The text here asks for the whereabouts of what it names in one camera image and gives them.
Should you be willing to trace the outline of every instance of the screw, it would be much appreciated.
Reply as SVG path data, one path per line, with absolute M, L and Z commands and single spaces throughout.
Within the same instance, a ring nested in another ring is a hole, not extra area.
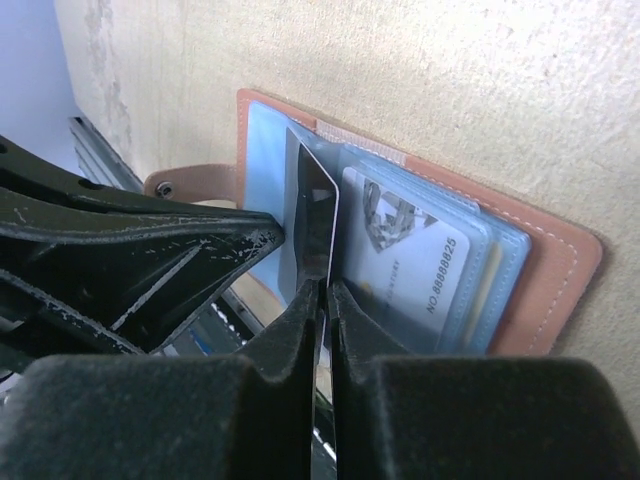
M 173 197 L 173 183 L 160 182 L 156 186 L 156 197 L 165 199 Z

